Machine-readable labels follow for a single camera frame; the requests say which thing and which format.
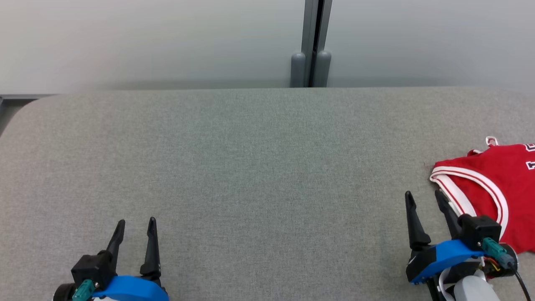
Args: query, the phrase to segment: white stripe trim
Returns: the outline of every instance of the white stripe trim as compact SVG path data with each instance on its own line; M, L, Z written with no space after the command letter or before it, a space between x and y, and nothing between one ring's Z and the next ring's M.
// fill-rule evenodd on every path
M439 180L434 182L440 186L440 188L446 193L446 195L451 195L451 197L449 197L451 201L450 206L454 208L457 207L458 213L464 212L470 214L471 216L477 215L476 210L473 208L466 194L464 194L464 192L459 187L457 187L457 185L455 185L455 183L452 181L452 179L449 178L448 175L438 174L435 176L435 179Z
M470 206L466 205L467 203L465 201L468 201L468 204L470 203L470 201L468 200L466 195L462 193L461 189L459 189L459 187L448 176L446 176L446 179L445 177L442 177L442 175L452 175L469 179L477 183L479 186L483 187L483 189L485 189L490 194L498 209L497 222L500 223L502 226L500 234L501 238L503 236L503 233L505 232L507 223L509 221L509 207L507 206L505 196L496 186L496 184L494 184L489 178L485 177L484 175L466 168L438 166L433 169L429 180L439 184L440 188L445 190L445 192L446 189L449 190L451 195L447 194L448 197L453 197L450 200L457 200L458 204L462 207L464 212L468 214L473 212L473 214L475 215L475 210L473 209L473 206L471 204Z

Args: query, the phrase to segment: white wall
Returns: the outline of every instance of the white wall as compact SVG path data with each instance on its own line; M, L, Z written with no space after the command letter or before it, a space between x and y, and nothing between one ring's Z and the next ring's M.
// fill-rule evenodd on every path
M287 87L304 0L2 0L0 94Z
M333 0L328 86L535 89L531 0Z

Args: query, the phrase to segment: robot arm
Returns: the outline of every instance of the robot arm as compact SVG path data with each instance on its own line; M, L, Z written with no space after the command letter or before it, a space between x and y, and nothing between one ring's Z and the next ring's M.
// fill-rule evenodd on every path
M97 255L84 255L71 269L74 283L62 284L52 301L87 301L92 298L116 301L169 301L160 282L160 255L156 219L150 218L145 263L140 277L116 273L119 245L123 242L125 220L120 220L108 248Z
M435 196L444 213L452 240L431 245L420 223L416 203L410 191L405 193L409 245L407 279L412 284L425 283L433 301L498 301L487 278L516 275L526 298L528 292L518 275L518 259L507 244L498 244L501 226L488 216L457 218L446 197Z

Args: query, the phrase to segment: red jersey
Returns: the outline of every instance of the red jersey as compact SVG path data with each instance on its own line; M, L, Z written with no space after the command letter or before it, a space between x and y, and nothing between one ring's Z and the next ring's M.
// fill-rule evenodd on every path
M458 215L488 215L502 226L501 242L517 253L535 252L535 144L501 146L487 137L487 145L437 162L430 180Z

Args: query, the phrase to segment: cable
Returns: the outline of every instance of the cable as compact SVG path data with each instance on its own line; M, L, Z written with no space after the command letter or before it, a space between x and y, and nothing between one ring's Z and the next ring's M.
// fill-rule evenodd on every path
M501 269L499 268L500 265L496 262L496 260L494 260L493 258L490 258L490 257L485 257L485 260L486 261L489 261L491 263L491 265L494 267L494 269L499 272Z
M522 287L522 290L524 291L524 295L526 296L526 300L531 301L530 294L528 293L528 289L526 288L526 285L524 284L524 281L522 280L522 277L520 277L520 274L515 269L515 266L510 262L507 264L513 271L515 271L515 276L518 279L518 282L520 283L520 286Z

